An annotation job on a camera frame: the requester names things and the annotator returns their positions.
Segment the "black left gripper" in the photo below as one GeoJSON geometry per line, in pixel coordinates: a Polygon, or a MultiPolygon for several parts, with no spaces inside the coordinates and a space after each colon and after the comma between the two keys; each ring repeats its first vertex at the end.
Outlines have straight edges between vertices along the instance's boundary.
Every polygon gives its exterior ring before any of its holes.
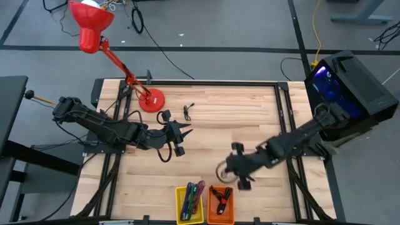
{"type": "Polygon", "coordinates": [[[181,132],[181,128],[186,128],[191,124],[178,123],[176,120],[171,120],[171,112],[169,110],[159,111],[156,116],[157,122],[163,125],[161,130],[156,130],[154,137],[156,138],[156,146],[154,147],[157,151],[157,155],[161,157],[160,149],[167,144],[169,148],[169,157],[172,156],[172,151],[175,152],[177,157],[185,154],[184,148],[181,146],[183,139],[191,132],[190,129],[184,133],[181,132]]]}

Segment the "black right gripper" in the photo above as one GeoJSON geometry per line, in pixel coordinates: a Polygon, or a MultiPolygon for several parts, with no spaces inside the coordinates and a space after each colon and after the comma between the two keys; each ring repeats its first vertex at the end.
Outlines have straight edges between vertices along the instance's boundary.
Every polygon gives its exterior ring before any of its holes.
{"type": "Polygon", "coordinates": [[[239,142],[233,142],[231,148],[232,153],[226,158],[224,172],[233,173],[238,177],[239,190],[251,190],[251,181],[254,179],[250,174],[262,167],[262,163],[256,159],[258,154],[244,154],[244,145],[239,142]]]}

